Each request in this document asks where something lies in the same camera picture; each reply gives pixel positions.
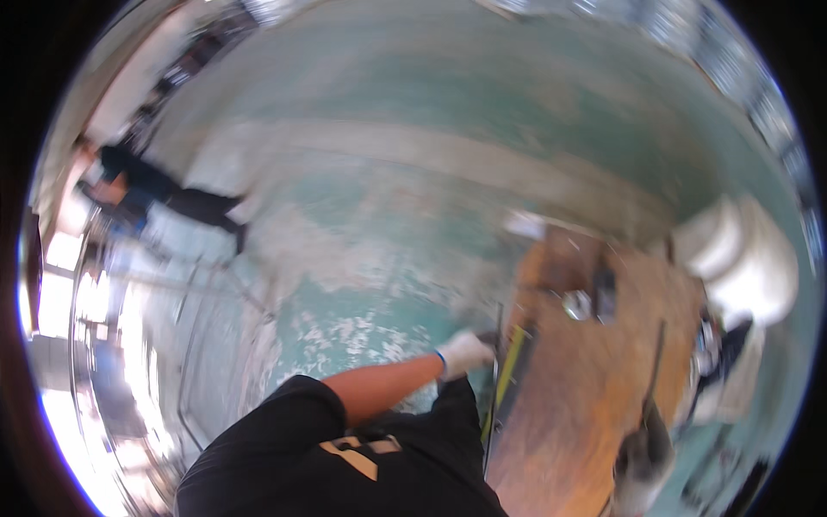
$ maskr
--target black pants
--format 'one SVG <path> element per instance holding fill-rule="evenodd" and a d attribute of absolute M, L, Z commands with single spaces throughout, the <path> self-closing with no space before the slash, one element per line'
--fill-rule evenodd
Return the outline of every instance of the black pants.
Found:
<path fill-rule="evenodd" d="M 483 447 L 476 397 L 468 377 L 446 382 L 425 414 L 388 411 L 352 433 L 363 442 L 393 434 L 400 442 L 430 442 L 424 452 L 443 449 L 452 468 L 471 479 L 483 477 Z"/>
<path fill-rule="evenodd" d="M 226 213 L 238 205 L 239 198 L 225 198 L 198 189 L 176 189 L 166 206 L 199 223 L 224 228 L 230 233 L 238 232 L 238 224 Z"/>

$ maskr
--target person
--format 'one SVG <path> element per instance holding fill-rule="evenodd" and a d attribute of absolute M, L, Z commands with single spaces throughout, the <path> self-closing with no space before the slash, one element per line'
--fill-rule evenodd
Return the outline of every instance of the person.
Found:
<path fill-rule="evenodd" d="M 504 517 L 466 377 L 493 359 L 466 330 L 409 361 L 294 376 L 204 449 L 175 514 Z M 429 413 L 390 411 L 437 379 Z"/>
<path fill-rule="evenodd" d="M 89 139 L 80 136 L 75 148 L 90 164 L 95 158 L 100 159 L 103 174 L 90 190 L 96 201 L 113 206 L 121 202 L 131 206 L 162 203 L 187 218 L 230 232 L 236 238 L 236 253 L 241 254 L 244 250 L 247 225 L 227 217 L 227 212 L 242 201 L 241 197 L 229 198 L 199 189 L 185 189 L 163 170 L 135 156 L 125 146 L 96 148 Z"/>

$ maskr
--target gloved hand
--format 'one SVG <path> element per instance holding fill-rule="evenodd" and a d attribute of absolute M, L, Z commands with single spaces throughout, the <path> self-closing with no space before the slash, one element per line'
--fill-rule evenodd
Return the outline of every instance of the gloved hand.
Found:
<path fill-rule="evenodd" d="M 440 376 L 443 381 L 459 379 L 469 370 L 494 361 L 494 350 L 468 329 L 455 333 L 444 345 L 437 347 L 437 354 L 445 363 Z"/>

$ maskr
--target wooden table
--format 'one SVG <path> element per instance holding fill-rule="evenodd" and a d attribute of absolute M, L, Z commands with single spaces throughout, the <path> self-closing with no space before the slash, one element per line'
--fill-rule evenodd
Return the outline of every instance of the wooden table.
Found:
<path fill-rule="evenodd" d="M 616 275 L 615 323 L 576 321 L 549 293 L 591 292 L 598 259 Z M 488 472 L 510 517 L 597 517 L 623 437 L 641 418 L 658 328 L 667 323 L 654 398 L 669 424 L 684 393 L 704 299 L 700 280 L 630 247 L 548 227 L 519 267 L 508 329 L 535 328 L 519 394 Z"/>

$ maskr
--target concrete floor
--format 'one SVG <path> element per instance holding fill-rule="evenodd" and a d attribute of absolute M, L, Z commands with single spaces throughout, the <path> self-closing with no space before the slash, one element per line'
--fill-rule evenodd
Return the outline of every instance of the concrete floor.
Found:
<path fill-rule="evenodd" d="M 150 233 L 178 256 L 232 259 L 275 318 L 190 295 L 175 323 L 181 295 L 147 290 L 162 391 L 178 393 L 192 338 L 184 396 L 208 441 L 294 374 L 398 361 L 466 325 L 493 328 L 528 244 L 502 230 L 512 208 L 643 245 L 720 193 L 747 191 L 805 257 L 791 196 L 757 143 L 690 65 L 625 31 L 517 24 L 463 0 L 325 3 L 256 33 L 163 115 L 148 156 L 185 184 L 248 194 L 233 216 L 251 232 L 235 259 L 221 231 L 163 208 Z M 802 303 L 794 330 L 809 317 Z M 484 372 L 474 384 L 485 395 Z M 775 410 L 798 389 L 769 394 Z M 793 416 L 767 431 L 773 447 Z M 703 433 L 698 450 L 714 439 Z M 675 501 L 690 471 L 679 464 Z"/>

